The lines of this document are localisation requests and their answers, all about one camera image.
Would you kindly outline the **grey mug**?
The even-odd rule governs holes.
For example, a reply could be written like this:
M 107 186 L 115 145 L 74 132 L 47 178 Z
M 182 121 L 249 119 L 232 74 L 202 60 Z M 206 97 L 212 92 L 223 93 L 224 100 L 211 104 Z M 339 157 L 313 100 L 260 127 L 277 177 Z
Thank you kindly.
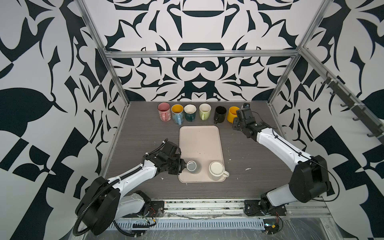
M 186 168 L 190 174 L 196 175 L 201 171 L 202 166 L 199 162 L 191 160 L 187 162 Z

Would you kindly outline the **white mug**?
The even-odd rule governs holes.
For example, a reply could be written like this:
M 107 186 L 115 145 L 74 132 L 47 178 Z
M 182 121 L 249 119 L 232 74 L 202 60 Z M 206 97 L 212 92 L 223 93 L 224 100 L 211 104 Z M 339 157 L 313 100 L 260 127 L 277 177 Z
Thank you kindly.
M 210 163 L 209 175 L 213 181 L 219 181 L 222 178 L 228 178 L 230 176 L 229 172 L 225 170 L 225 166 L 218 161 Z

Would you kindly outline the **light blue mug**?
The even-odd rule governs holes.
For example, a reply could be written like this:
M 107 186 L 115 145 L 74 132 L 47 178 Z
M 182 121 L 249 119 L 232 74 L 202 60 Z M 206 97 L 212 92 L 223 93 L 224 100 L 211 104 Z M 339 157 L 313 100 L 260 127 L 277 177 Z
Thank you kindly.
M 173 121 L 181 126 L 184 121 L 184 107 L 180 104 L 175 104 L 171 107 Z

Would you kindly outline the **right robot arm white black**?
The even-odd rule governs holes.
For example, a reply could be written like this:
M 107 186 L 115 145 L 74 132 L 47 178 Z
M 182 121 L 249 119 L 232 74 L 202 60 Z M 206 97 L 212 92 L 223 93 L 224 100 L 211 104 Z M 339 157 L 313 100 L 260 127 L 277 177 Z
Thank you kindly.
M 288 184 L 261 196 L 260 212 L 270 214 L 286 204 L 307 203 L 331 190 L 330 177 L 334 175 L 329 172 L 323 157 L 301 151 L 282 138 L 274 128 L 264 122 L 257 123 L 254 118 L 234 118 L 232 128 L 269 149 L 292 171 Z

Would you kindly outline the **pink floral mug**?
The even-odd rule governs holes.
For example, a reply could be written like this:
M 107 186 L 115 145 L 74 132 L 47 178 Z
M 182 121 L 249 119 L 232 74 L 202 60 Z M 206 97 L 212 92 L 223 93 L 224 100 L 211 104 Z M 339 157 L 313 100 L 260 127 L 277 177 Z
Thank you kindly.
M 160 120 L 168 122 L 172 119 L 171 106 L 169 103 L 160 103 L 158 105 L 158 113 Z

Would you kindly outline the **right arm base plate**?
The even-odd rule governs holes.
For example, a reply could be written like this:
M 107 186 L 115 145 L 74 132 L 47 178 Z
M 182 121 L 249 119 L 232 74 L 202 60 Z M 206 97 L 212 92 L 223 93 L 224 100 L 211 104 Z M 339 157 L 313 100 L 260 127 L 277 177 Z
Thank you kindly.
M 245 200 L 244 213 L 249 217 L 255 216 L 285 216 L 287 209 L 285 205 L 274 207 L 266 199 Z

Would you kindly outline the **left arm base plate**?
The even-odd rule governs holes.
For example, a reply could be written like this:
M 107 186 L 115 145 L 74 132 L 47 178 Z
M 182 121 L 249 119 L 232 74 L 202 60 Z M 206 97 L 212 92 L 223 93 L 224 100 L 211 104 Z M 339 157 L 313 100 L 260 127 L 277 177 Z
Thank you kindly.
M 152 201 L 147 216 L 150 218 L 160 217 L 164 214 L 164 208 L 164 201 Z

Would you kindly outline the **light green mug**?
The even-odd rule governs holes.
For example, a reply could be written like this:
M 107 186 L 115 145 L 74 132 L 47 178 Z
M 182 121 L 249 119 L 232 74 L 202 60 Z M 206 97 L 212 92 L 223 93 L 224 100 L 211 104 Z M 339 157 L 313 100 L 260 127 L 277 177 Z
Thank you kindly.
M 199 114 L 202 121 L 206 121 L 209 119 L 211 110 L 212 107 L 207 103 L 203 103 L 199 106 Z

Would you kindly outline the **yellow mug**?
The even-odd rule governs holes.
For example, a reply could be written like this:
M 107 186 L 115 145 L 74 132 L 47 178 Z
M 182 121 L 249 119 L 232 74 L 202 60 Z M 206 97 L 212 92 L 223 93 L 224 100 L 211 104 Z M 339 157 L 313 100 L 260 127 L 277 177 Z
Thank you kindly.
M 240 108 L 236 107 L 236 106 L 232 106 L 229 108 L 228 110 L 228 115 L 227 115 L 227 121 L 229 123 L 233 123 L 234 122 L 234 119 L 237 117 L 237 110 L 239 110 Z

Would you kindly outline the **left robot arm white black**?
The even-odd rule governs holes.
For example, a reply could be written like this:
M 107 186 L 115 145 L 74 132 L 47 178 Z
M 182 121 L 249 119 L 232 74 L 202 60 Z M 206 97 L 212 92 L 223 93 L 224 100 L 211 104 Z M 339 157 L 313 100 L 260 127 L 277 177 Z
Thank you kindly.
M 81 236 L 87 232 L 100 235 L 110 225 L 116 225 L 119 218 L 127 215 L 145 217 L 151 199 L 142 191 L 131 195 L 129 192 L 162 172 L 178 176 L 187 166 L 181 155 L 178 145 L 164 140 L 158 148 L 145 153 L 136 167 L 109 179 L 96 178 L 75 210 L 77 220 L 73 235 Z

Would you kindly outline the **dark green mug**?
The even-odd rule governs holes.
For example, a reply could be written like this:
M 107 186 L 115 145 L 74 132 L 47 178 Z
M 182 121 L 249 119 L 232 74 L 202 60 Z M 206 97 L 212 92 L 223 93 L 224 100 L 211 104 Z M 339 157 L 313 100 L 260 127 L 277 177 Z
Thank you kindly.
M 184 107 L 185 119 L 188 122 L 193 122 L 196 119 L 197 107 L 192 104 L 188 104 Z

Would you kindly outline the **black mug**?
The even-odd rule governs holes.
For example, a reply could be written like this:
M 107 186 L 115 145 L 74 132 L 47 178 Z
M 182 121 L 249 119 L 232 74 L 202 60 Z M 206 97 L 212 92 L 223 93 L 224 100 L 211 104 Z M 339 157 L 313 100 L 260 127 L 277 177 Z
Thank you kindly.
M 226 119 L 227 109 L 223 106 L 218 106 L 215 109 L 214 124 L 223 123 Z

